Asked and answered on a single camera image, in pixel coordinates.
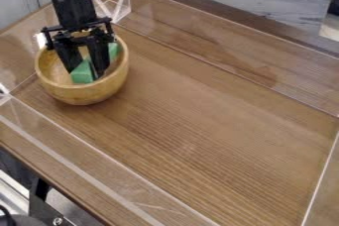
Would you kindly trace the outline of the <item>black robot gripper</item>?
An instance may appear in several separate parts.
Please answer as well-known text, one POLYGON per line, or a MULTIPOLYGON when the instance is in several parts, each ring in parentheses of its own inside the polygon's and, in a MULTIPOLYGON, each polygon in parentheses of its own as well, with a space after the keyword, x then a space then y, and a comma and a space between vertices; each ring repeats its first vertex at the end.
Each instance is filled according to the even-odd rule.
POLYGON ((42 33, 49 50, 57 49, 69 72, 83 62, 81 47, 87 45, 97 77, 102 77, 110 66, 109 43, 115 42, 111 18, 101 17, 95 21, 73 28, 63 25, 45 27, 42 33))

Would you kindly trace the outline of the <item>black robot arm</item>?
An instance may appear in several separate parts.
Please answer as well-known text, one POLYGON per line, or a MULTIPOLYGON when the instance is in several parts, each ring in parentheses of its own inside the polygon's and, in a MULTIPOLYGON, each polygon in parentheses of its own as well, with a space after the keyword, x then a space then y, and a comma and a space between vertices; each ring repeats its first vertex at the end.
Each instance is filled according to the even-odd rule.
POLYGON ((97 14, 93 0, 53 0, 59 25, 45 27, 47 49, 55 50, 69 73, 86 61, 81 47, 89 50, 89 73, 103 77, 110 66, 109 45, 115 42, 111 19, 97 14))

